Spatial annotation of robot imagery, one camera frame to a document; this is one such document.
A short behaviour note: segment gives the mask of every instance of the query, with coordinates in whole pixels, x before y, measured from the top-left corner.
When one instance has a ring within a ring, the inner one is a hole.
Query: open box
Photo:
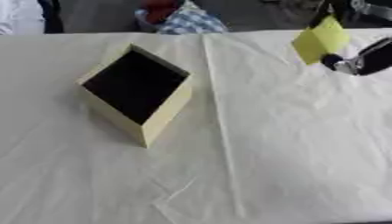
[[[151,145],[192,96],[188,72],[134,45],[78,84],[92,109],[143,147]]]

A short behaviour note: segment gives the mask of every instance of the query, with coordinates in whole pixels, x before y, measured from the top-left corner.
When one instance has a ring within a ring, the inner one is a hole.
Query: table
[[[351,32],[345,56],[392,31]],[[297,34],[1,37],[1,223],[392,219],[390,70],[305,66]],[[129,43],[194,78],[149,149],[90,112],[74,83]]]

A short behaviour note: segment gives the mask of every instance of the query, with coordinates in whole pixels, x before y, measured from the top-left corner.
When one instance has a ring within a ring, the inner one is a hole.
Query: wrinkled paper
[[[353,31],[342,55],[387,33]],[[297,35],[2,38],[0,222],[392,219],[390,70],[305,66]],[[91,112],[74,84],[130,43],[194,80],[192,100],[148,150]]]

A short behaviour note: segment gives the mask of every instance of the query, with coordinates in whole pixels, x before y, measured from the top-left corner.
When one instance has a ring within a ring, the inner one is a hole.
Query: yellow cube
[[[314,29],[307,28],[292,42],[306,65],[318,62],[327,53],[336,53],[350,37],[333,17],[326,17]]]

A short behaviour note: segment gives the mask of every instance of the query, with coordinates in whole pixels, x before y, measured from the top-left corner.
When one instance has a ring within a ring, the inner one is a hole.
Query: robotic arm
[[[364,0],[349,0],[355,9],[367,9],[369,4],[364,4]],[[336,0],[325,0],[319,7],[316,17],[311,21],[311,28],[316,27],[321,21],[333,14],[338,20],[343,14],[337,8]],[[339,71],[352,75],[370,75],[392,67],[392,37],[384,38],[368,46],[359,52],[358,56],[352,59],[343,59],[337,54],[325,55],[321,63],[333,71]]]

